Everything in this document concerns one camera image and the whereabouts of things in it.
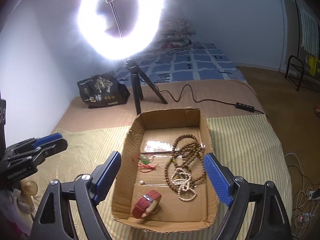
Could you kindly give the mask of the gloved left hand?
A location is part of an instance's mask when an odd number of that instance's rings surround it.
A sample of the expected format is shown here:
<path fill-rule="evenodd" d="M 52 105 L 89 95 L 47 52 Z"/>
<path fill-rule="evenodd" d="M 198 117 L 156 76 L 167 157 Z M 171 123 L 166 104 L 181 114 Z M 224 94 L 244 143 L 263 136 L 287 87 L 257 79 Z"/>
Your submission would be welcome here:
<path fill-rule="evenodd" d="M 14 183 L 8 189 L 1 190 L 1 197 L 7 202 L 17 204 L 22 213 L 31 215 L 34 210 L 33 197 L 37 195 L 38 185 L 31 179 L 23 179 Z"/>

